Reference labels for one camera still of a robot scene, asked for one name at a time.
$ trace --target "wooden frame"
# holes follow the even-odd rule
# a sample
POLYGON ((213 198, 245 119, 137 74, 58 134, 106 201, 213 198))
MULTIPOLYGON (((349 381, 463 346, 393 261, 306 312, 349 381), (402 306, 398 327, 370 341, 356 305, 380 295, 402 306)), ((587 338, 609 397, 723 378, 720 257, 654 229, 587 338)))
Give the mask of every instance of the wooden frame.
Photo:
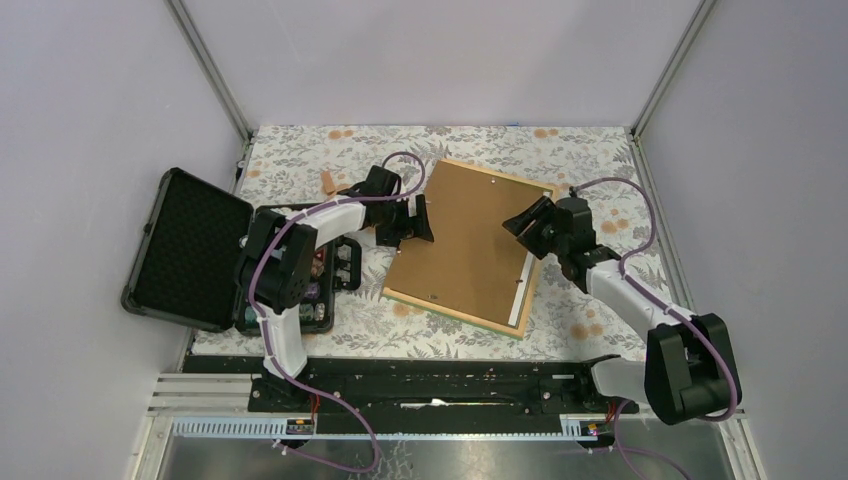
MULTIPOLYGON (((492 169, 489 169, 489 168, 479 167, 479 166, 476 166, 476 165, 470 165, 470 164, 467 164, 467 163, 464 163, 464 162, 459 162, 459 161, 448 159, 448 158, 442 159, 440 161, 448 163, 448 164, 460 166, 460 167, 463 167, 463 168, 467 168, 467 169, 470 169, 470 170, 474 170, 474 171, 477 171, 477 172, 485 173, 485 174, 491 175, 493 177, 503 178, 503 179, 506 179, 506 180, 511 180, 511 181, 514 181, 514 182, 523 183, 523 184, 526 184, 526 185, 532 185, 534 187, 538 187, 538 188, 540 188, 544 191, 550 192, 550 196, 551 196, 552 199, 556 199, 559 195, 559 190, 557 189, 557 187, 554 186, 554 185, 551 185, 551 184, 546 184, 546 183, 542 183, 542 182, 536 182, 536 181, 533 181, 533 180, 528 180, 528 179, 525 179, 525 178, 517 177, 515 175, 510 175, 508 173, 498 172, 496 170, 492 170, 492 169)), ((453 318, 459 319, 460 321, 468 322, 468 323, 471 323, 471 324, 476 325, 478 327, 486 328, 486 329, 489 329, 489 330, 494 330, 498 333, 502 333, 502 334, 505 334, 505 335, 509 335, 511 337, 522 339, 522 338, 524 338, 524 332, 527 329, 527 320, 528 320, 528 317, 530 316, 530 311, 533 308, 533 295, 536 292, 536 286, 538 284, 539 275, 540 275, 540 272, 541 272, 541 262, 538 259, 536 259, 535 257, 533 257, 533 255, 531 253, 528 252, 527 255, 528 255, 529 258, 532 258, 533 263, 532 263, 532 266, 531 266, 529 281, 527 282, 527 287, 525 288, 525 293, 524 293, 522 300, 521 300, 522 304, 521 304, 521 310, 520 310, 520 313, 519 313, 518 323, 515 327, 497 324, 497 323, 494 323, 492 321, 489 321, 489 320, 486 320, 486 319, 483 319, 483 318, 480 318, 480 317, 476 317, 476 316, 469 315, 469 314, 466 314, 466 313, 463 313, 463 312, 460 312, 460 311, 457 311, 457 310, 453 310, 453 309, 444 307, 442 305, 437 305, 435 303, 428 302, 426 300, 416 298, 416 297, 413 297, 413 296, 392 290, 389 287, 383 287, 382 294, 383 294, 383 296, 385 296, 387 298, 399 301, 401 303, 406 303, 406 304, 412 305, 412 306, 417 307, 417 308, 421 308, 421 309, 424 309, 424 310, 429 310, 429 311, 434 312, 434 313, 439 313, 439 314, 442 314, 442 315, 453 317, 453 318)))

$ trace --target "white enclosure wall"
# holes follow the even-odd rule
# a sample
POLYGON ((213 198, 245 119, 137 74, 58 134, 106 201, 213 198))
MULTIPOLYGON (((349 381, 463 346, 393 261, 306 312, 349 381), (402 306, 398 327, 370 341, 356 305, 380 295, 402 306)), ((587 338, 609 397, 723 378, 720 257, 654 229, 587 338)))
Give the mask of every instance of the white enclosure wall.
POLYGON ((120 478, 185 329, 119 305, 161 175, 240 140, 164 2, 0 7, 0 477, 120 478))
POLYGON ((644 136, 770 479, 845 478, 848 3, 721 2, 644 136))
POLYGON ((187 0, 260 124, 631 125, 698 0, 187 0))

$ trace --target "floral tablecloth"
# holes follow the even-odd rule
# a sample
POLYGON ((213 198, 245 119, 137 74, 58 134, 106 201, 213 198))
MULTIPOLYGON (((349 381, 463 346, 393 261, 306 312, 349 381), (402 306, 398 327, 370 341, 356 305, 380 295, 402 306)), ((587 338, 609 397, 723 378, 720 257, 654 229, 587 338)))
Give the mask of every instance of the floral tablecloth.
MULTIPOLYGON (((330 170, 337 184, 352 184, 398 150, 419 155, 428 173, 449 157, 558 184, 563 194, 572 184, 603 176, 638 181, 623 128, 265 126, 255 138, 239 195, 254 206, 322 201, 321 171, 330 170)), ((389 167, 407 185, 418 175, 408 160, 389 167)), ((630 187, 601 184, 582 196, 592 206, 601 243, 623 253, 648 237, 647 209, 630 187)), ((551 256, 542 264, 524 339, 516 340, 381 297, 394 250, 375 246, 373 234, 352 236, 363 245, 362 287, 337 295, 330 332, 304 336, 311 356, 577 361, 616 353, 644 358, 644 344, 633 330, 572 286, 551 256)), ((629 265, 668 296, 656 247, 629 265)), ((232 329, 199 332, 192 353, 262 355, 263 348, 260 339, 232 329)))

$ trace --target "small wooden block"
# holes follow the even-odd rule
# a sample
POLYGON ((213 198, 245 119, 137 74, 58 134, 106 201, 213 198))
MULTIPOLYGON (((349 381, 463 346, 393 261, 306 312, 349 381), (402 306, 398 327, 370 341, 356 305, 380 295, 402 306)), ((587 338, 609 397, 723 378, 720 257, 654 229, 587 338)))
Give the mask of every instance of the small wooden block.
POLYGON ((333 182, 333 176, 329 170, 321 172, 321 183, 323 184, 324 193, 333 195, 336 193, 336 184, 333 182))

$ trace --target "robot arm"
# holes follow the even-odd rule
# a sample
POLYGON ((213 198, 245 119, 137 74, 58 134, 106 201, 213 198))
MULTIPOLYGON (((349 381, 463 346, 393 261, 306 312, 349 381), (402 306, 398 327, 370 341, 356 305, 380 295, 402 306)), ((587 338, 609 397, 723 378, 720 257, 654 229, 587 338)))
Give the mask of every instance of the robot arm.
MULTIPOLYGON (((306 350, 300 334, 299 303, 306 293, 316 248, 346 233, 374 227, 377 245, 397 247, 401 240, 422 238, 433 241, 427 220, 424 195, 415 197, 416 214, 409 214, 408 200, 378 200, 346 203, 353 197, 391 197, 400 191, 396 173, 374 166, 364 182, 340 192, 332 208, 316 209, 294 223, 285 233, 279 248, 260 273, 256 300, 264 305, 265 315, 257 315, 265 342, 265 368, 277 372, 272 356, 285 374, 297 375, 306 365, 306 350)), ((245 291, 256 272, 259 260, 272 239, 287 223, 285 216, 271 210, 256 215, 236 266, 235 280, 245 291)))
POLYGON ((727 408, 728 379, 704 344, 675 319, 682 315, 727 364, 737 401, 741 399, 724 321, 714 314, 698 316, 680 306, 653 301, 661 296, 639 278, 627 275, 616 252, 596 243, 592 212, 576 192, 556 203, 542 197, 503 226, 537 258, 555 254, 566 278, 612 308, 647 344, 645 362, 611 358, 595 364, 592 377, 598 393, 648 403, 669 425, 727 408))

